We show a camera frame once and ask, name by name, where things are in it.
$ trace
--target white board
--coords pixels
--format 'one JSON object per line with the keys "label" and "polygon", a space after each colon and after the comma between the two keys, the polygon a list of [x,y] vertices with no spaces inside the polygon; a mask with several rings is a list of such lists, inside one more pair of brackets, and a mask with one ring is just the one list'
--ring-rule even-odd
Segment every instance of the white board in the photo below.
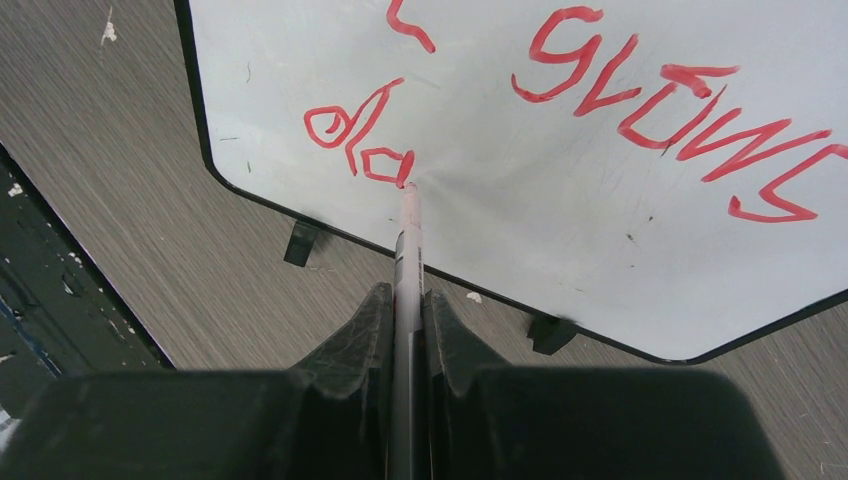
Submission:
{"label": "white board", "polygon": [[403,166],[427,265],[667,360],[848,287],[848,2],[190,7],[245,192],[391,249]]}

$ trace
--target dust speck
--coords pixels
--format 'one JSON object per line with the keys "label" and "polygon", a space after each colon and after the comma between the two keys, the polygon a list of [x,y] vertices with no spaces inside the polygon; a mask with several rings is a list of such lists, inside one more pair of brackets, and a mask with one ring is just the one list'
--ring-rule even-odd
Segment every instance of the dust speck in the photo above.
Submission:
{"label": "dust speck", "polygon": [[112,23],[112,7],[109,7],[109,16],[106,18],[106,28],[103,29],[103,36],[100,37],[100,46],[106,42],[106,39],[116,41],[118,36],[115,34],[115,25]]}
{"label": "dust speck", "polygon": [[21,188],[21,186],[20,186],[20,185],[18,185],[17,183],[15,183],[14,185],[12,185],[12,189],[11,189],[11,190],[9,190],[9,196],[10,196],[10,197],[16,197],[16,196],[18,196],[18,195],[20,195],[20,194],[22,194],[22,193],[24,193],[24,189],[23,189],[23,188]]}

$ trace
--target pen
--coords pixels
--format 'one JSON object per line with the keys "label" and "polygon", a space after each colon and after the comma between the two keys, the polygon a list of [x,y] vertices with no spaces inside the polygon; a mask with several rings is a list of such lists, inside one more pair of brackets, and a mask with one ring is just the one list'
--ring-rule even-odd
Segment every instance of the pen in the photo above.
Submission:
{"label": "pen", "polygon": [[430,478],[421,244],[421,202],[417,187],[410,182],[404,187],[401,231],[395,247],[395,347],[388,465],[391,480]]}

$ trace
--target floor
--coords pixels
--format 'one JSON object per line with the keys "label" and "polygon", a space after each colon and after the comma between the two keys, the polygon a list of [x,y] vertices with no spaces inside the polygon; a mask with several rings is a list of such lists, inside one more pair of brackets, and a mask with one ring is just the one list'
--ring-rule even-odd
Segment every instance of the floor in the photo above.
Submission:
{"label": "floor", "polygon": [[[0,72],[0,143],[180,368],[289,366],[391,279],[389,258],[326,235],[307,268],[283,263],[293,221],[206,172],[170,1],[2,0]],[[526,314],[425,282],[512,362],[648,366],[582,337],[535,354]],[[789,478],[848,479],[846,320],[842,305],[685,368],[749,396]]]}

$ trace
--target black rubber foot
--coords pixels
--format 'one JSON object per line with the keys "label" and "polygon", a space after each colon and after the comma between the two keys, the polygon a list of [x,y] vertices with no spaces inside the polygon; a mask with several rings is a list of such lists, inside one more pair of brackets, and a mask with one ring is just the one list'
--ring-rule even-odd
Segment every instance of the black rubber foot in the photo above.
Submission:
{"label": "black rubber foot", "polygon": [[283,260],[298,267],[305,267],[317,238],[318,227],[300,220],[296,221]]}
{"label": "black rubber foot", "polygon": [[534,317],[527,330],[527,338],[533,339],[533,351],[553,355],[577,336],[574,322],[556,317]]}

